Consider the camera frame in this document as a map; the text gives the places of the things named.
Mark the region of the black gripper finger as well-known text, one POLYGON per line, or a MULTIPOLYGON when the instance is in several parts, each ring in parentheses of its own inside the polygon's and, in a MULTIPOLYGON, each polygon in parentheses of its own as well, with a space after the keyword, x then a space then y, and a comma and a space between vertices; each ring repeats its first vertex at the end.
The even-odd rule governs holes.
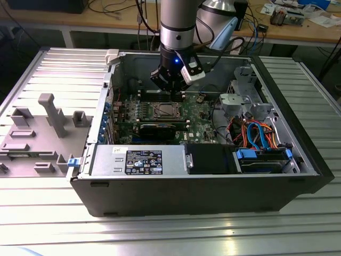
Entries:
POLYGON ((183 78, 177 78, 174 81, 174 99, 182 99, 182 95, 185 90, 188 88, 185 80, 183 78))
POLYGON ((159 66, 156 70, 150 73, 150 79, 162 92, 168 95, 170 99, 174 98, 174 83, 172 75, 168 69, 163 66, 159 66))

